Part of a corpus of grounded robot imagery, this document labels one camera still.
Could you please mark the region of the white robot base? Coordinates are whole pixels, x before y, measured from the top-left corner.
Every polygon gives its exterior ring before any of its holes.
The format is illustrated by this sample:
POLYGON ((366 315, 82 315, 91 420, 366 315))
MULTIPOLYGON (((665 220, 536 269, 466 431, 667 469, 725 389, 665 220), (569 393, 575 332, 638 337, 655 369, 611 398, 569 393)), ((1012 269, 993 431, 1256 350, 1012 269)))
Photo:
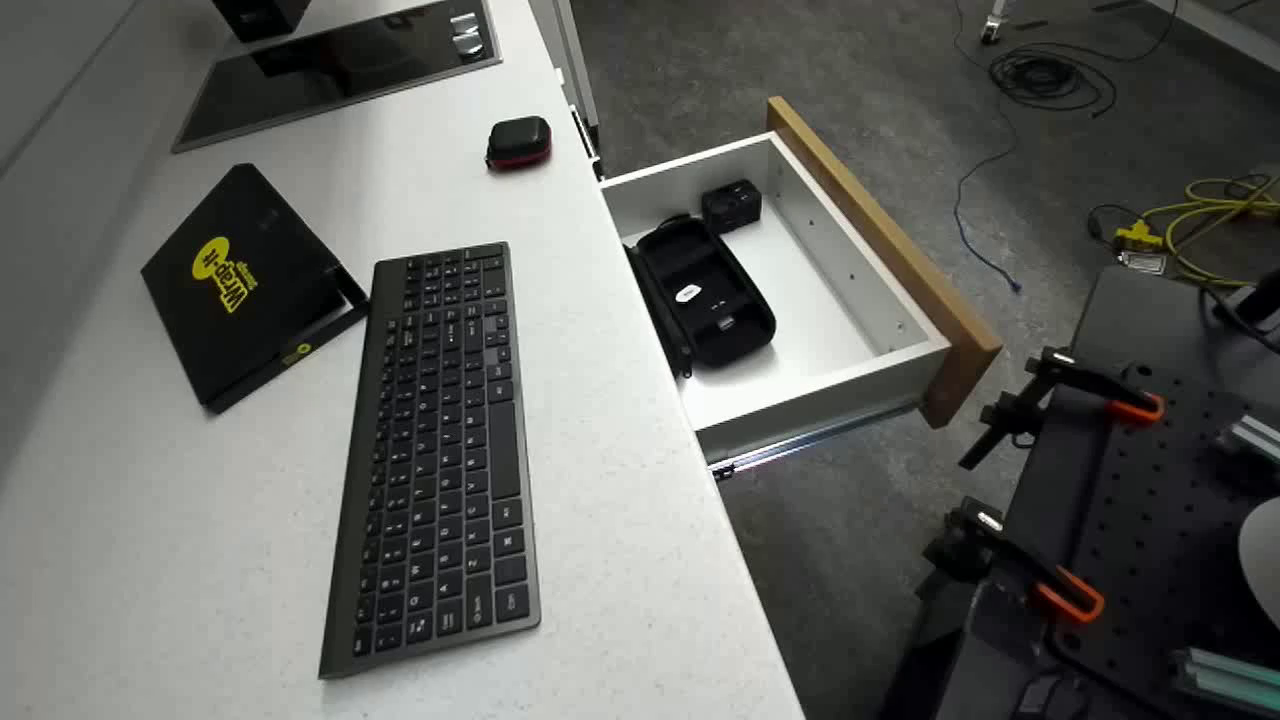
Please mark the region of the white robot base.
POLYGON ((1280 628, 1280 497, 1245 517, 1237 556, 1261 611, 1280 628))

